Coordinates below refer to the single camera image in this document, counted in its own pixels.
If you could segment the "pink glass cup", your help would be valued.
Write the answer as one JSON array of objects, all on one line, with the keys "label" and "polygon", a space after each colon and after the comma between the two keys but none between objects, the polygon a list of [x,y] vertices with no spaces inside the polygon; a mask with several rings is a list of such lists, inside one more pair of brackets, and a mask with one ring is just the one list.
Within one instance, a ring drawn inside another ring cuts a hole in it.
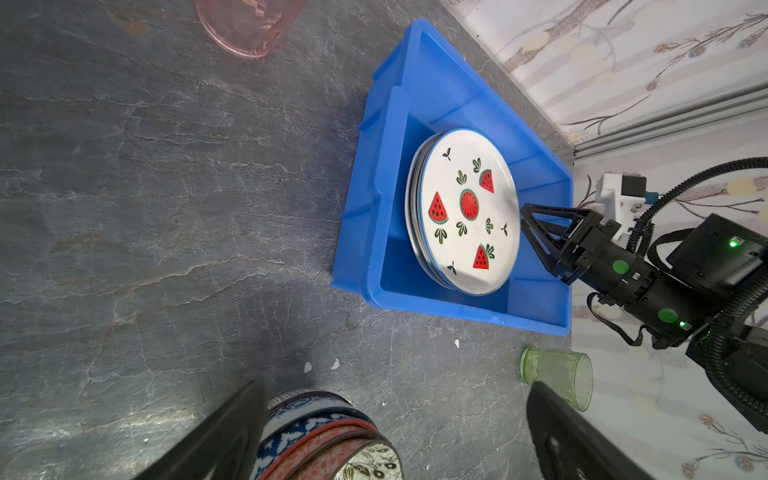
[{"label": "pink glass cup", "polygon": [[307,0],[195,0],[198,18],[222,48],[248,59],[268,55],[294,25]]}]

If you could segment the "black white patterned bowl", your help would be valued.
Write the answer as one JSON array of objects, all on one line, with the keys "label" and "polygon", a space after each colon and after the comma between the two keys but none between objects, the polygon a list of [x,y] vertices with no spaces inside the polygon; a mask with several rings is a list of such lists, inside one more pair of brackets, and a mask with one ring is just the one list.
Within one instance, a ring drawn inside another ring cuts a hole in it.
[{"label": "black white patterned bowl", "polygon": [[404,479],[396,449],[385,440],[344,440],[312,460],[292,479]]}]

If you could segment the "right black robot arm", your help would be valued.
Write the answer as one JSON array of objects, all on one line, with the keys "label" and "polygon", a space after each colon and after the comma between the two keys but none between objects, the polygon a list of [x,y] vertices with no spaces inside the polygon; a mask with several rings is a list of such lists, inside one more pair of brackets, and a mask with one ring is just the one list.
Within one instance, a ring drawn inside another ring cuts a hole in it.
[{"label": "right black robot arm", "polygon": [[726,162],[675,186],[630,230],[586,208],[526,204],[521,229],[545,269],[591,288],[586,302],[614,305],[637,319],[656,350],[686,345],[714,388],[758,431],[767,430],[767,333],[747,319],[767,299],[767,239],[717,214],[695,228],[653,236],[653,218],[692,187],[764,157]]}]

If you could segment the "watermelon pattern plate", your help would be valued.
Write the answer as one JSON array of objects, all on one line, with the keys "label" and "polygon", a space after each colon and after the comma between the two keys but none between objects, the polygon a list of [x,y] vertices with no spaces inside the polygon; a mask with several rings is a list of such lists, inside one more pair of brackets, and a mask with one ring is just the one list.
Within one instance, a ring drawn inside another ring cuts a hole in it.
[{"label": "watermelon pattern plate", "polygon": [[520,245],[520,207],[496,146],[468,128],[443,133],[414,174],[414,219],[424,257],[451,290],[485,296],[510,277]]}]

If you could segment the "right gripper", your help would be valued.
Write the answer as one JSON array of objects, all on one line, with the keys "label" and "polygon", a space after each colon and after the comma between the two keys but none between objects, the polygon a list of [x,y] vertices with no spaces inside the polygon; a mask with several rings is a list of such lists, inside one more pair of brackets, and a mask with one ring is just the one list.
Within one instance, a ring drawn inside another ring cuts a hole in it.
[{"label": "right gripper", "polygon": [[642,323],[655,348],[677,347],[717,314],[703,293],[611,241],[618,224],[582,208],[525,204],[522,232],[544,268],[566,284],[580,281],[601,301]]}]

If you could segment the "blue plastic bin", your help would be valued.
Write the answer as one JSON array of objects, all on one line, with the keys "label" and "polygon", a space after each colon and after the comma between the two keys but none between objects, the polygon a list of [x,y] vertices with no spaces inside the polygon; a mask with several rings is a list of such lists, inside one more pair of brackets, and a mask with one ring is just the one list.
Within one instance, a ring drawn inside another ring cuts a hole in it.
[{"label": "blue plastic bin", "polygon": [[418,264],[406,233],[407,171],[431,135],[467,127],[503,154],[522,203],[568,206],[571,171],[424,19],[410,24],[375,70],[332,269],[334,287],[370,305],[565,336],[571,293],[523,242],[510,279],[472,297],[445,289]]}]

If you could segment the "blue zigzag pattern bowl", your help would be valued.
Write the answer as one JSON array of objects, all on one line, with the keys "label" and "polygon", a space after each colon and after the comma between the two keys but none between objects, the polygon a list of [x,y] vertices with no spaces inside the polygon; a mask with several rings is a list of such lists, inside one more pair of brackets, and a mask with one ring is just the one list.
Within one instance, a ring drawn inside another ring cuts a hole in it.
[{"label": "blue zigzag pattern bowl", "polygon": [[306,443],[312,436],[332,427],[358,426],[372,431],[378,428],[366,415],[351,407],[328,407],[313,412],[292,414],[281,425],[270,419],[259,445],[250,479],[265,479],[289,453]]}]

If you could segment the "red rimmed bowl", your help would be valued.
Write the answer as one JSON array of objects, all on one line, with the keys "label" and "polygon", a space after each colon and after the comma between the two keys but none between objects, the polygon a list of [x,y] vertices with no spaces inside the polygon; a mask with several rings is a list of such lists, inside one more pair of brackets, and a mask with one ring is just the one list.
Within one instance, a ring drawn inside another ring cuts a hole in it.
[{"label": "red rimmed bowl", "polygon": [[384,437],[371,423],[341,419],[304,435],[256,479],[330,479],[344,460]]}]

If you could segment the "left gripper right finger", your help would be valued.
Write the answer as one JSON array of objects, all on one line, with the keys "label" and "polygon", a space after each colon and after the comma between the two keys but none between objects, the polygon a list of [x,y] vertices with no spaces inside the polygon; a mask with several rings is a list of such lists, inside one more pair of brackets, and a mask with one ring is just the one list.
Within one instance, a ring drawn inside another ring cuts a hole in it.
[{"label": "left gripper right finger", "polygon": [[532,385],[526,417],[545,479],[651,480],[545,383]]}]

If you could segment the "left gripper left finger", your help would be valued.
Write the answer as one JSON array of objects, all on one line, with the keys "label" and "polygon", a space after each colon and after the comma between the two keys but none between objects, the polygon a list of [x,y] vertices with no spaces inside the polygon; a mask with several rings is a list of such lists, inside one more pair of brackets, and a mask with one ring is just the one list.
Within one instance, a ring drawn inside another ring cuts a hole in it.
[{"label": "left gripper left finger", "polygon": [[266,390],[252,381],[138,477],[249,479],[255,471],[266,416]]}]

